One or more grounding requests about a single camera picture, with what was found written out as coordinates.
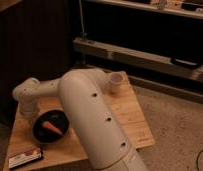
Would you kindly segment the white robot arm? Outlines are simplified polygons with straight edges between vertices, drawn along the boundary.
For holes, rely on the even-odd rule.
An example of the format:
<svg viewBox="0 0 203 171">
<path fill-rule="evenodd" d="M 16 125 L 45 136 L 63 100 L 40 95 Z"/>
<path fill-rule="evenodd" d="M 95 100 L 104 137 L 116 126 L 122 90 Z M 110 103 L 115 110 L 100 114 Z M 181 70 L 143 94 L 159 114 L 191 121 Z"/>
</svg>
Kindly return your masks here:
<svg viewBox="0 0 203 171">
<path fill-rule="evenodd" d="M 96 171 L 148 171 L 104 97 L 117 93 L 122 82 L 119 72 L 75 69 L 46 82 L 29 78 L 12 95 L 27 120 L 37 116 L 39 97 L 58 97 Z"/>
</svg>

